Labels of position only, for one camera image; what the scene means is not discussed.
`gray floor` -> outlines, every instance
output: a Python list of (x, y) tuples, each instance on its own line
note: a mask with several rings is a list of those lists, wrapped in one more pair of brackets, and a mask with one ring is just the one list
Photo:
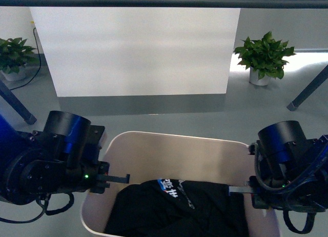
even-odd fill
[[(250, 144), (256, 141), (259, 130), (286, 120), (299, 121), (307, 138), (320, 137), (322, 134), (328, 134), (328, 81), (322, 84), (297, 111), (290, 112), (286, 106), (326, 64), (327, 62), (305, 66), (297, 72), (286, 74), (283, 80), (272, 80), (267, 87), (250, 84), (245, 73), (231, 73), (222, 110), (218, 112), (85, 117), (94, 125), (106, 127), (106, 145), (116, 135), (131, 130), (210, 137)], [(29, 74), (36, 69), (29, 68)], [(9, 87), (20, 84), (4, 82)], [(43, 130), (49, 111), (60, 110), (46, 67), (42, 68), (31, 84), (13, 92), (37, 118), (34, 125), (27, 125), (1, 98), (1, 114), (16, 130)], [(90, 236), (79, 219), (79, 210), (85, 194), (76, 193), (75, 197), (73, 208), (60, 215), (44, 216), (35, 223), (24, 225), (0, 223), (0, 236)], [(66, 202), (66, 197), (62, 195), (55, 195), (52, 199), (50, 204), (53, 208), (61, 207)], [(0, 216), (9, 219), (28, 219), (39, 211), (39, 207), (34, 203), (27, 206), (1, 203), (0, 209)], [(281, 212), (278, 211), (277, 216), (282, 236), (298, 236), (286, 228)], [(292, 219), (297, 227), (302, 228), (305, 214), (292, 214)], [(314, 229), (307, 236), (326, 236), (327, 222), (328, 213), (317, 214)]]

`gray baseboard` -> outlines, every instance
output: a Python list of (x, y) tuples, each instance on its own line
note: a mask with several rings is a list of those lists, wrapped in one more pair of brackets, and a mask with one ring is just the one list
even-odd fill
[(81, 116), (218, 112), (225, 94), (59, 97), (62, 111)]

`black power cord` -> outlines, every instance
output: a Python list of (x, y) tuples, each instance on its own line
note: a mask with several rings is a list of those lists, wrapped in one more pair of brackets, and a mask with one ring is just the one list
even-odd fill
[(65, 212), (69, 208), (71, 208), (72, 205), (74, 204), (74, 195), (71, 192), (67, 193), (67, 195), (70, 197), (70, 200), (69, 200), (68, 204), (66, 206), (64, 206), (63, 208), (61, 208), (61, 209), (48, 210), (49, 200), (50, 200), (50, 196), (51, 196), (51, 194), (48, 193), (44, 199), (41, 199), (41, 197), (39, 197), (36, 200), (36, 203), (41, 206), (42, 212), (38, 216), (36, 216), (35, 218), (33, 218), (31, 220), (27, 220), (27, 221), (14, 221), (14, 220), (9, 220), (9, 219), (5, 219), (5, 218), (0, 218), (0, 222), (12, 223), (12, 224), (32, 223), (32, 222), (40, 219), (41, 216), (43, 216), (44, 214), (46, 214), (46, 215), (56, 215), (56, 214)]
[(37, 204), (41, 206), (42, 212), (38, 216), (36, 216), (35, 218), (33, 218), (31, 220), (27, 220), (27, 221), (15, 221), (15, 220), (9, 220), (9, 219), (5, 219), (5, 218), (0, 218), (0, 222), (12, 223), (12, 224), (32, 223), (32, 222), (40, 219), (41, 216), (43, 216), (47, 212), (48, 205), (49, 205), (49, 199), (50, 199), (50, 194), (46, 196), (45, 203), (44, 204), (41, 203), (41, 199), (40, 198), (36, 200)]
[(35, 39), (35, 43), (36, 43), (37, 54), (38, 54), (38, 56), (39, 56), (39, 68), (38, 68), (36, 74), (32, 77), (31, 80), (29, 80), (27, 83), (25, 83), (25, 84), (23, 84), (23, 85), (21, 85), (21, 86), (19, 86), (19, 87), (14, 87), (14, 88), (10, 89), (11, 91), (12, 91), (12, 90), (15, 90), (15, 89), (18, 89), (18, 88), (21, 88), (21, 87), (24, 87), (24, 86), (26, 86), (27, 84), (29, 84), (29, 83), (30, 83), (30, 82), (31, 82), (31, 81), (37, 76), (37, 74), (39, 73), (39, 71), (40, 71), (40, 69), (41, 69), (41, 56), (40, 56), (39, 46), (38, 46), (38, 44), (37, 44), (37, 39), (36, 39), (35, 31), (36, 31), (36, 28), (33, 29), (33, 35), (34, 35), (34, 39)]

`bin rim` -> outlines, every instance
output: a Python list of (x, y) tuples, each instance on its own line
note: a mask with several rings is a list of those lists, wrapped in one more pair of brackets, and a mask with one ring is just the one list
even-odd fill
[(243, 142), (240, 142), (240, 141), (231, 141), (231, 140), (224, 140), (224, 139), (215, 139), (215, 138), (206, 138), (206, 137), (197, 137), (197, 136), (190, 136), (190, 135), (180, 135), (180, 134), (169, 134), (169, 133), (156, 133), (156, 132), (146, 132), (146, 131), (135, 131), (135, 130), (131, 130), (131, 131), (126, 131), (126, 132), (123, 132), (123, 133), (120, 133), (118, 134), (117, 136), (115, 136), (108, 148), (106, 149), (106, 152), (105, 154), (107, 153), (108, 149), (111, 147), (112, 143), (118, 139), (120, 136), (123, 136), (125, 134), (128, 134), (128, 133), (144, 133), (144, 134), (155, 134), (155, 135), (161, 135), (161, 136), (175, 136), (175, 137), (185, 137), (185, 138), (194, 138), (194, 139), (199, 139), (199, 140), (213, 140), (213, 141), (224, 141), (224, 142), (229, 142), (229, 143), (237, 143), (237, 144), (240, 144), (240, 145), (243, 145), (243, 146), (246, 146), (246, 147), (249, 147), (249, 145), (243, 143)]

